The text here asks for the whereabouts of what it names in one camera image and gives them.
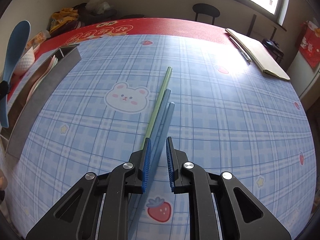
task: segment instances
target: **black stool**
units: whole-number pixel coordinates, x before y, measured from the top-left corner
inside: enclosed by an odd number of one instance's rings
[[[212,25],[214,25],[214,19],[220,16],[220,11],[212,5],[206,3],[197,3],[192,7],[193,11],[196,13],[196,19],[198,19],[198,14],[206,14],[212,17]]]

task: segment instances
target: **red tablecloth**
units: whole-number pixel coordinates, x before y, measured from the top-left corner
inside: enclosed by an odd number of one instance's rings
[[[61,34],[42,43],[36,54],[36,59],[38,59],[43,53],[59,48],[63,45],[97,39],[101,36],[134,34],[173,35],[234,46],[229,40],[229,36],[225,30],[214,25],[178,19],[139,18],[93,24]],[[20,80],[12,86],[11,92],[8,95],[8,100]]]

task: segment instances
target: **yellow bag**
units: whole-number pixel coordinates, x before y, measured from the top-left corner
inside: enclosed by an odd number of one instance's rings
[[[78,18],[78,10],[63,8],[60,12],[52,14],[49,33],[51,34],[66,23],[77,20]]]

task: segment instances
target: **plastic bag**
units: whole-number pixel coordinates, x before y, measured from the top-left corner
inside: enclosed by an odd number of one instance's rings
[[[106,2],[107,0],[90,0],[85,6],[86,10],[89,12],[94,11],[100,4]]]
[[[94,10],[94,12],[96,13],[96,14],[103,14],[105,11],[107,11],[107,10],[110,10],[110,5],[107,3],[107,2],[103,2],[102,4],[99,4],[96,8],[95,8],[95,10]]]

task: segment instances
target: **bear face print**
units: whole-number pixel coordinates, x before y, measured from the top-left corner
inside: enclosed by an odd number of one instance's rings
[[[113,86],[106,94],[105,100],[113,109],[127,113],[140,113],[148,106],[149,90],[146,87],[129,88],[127,83],[121,82]]]

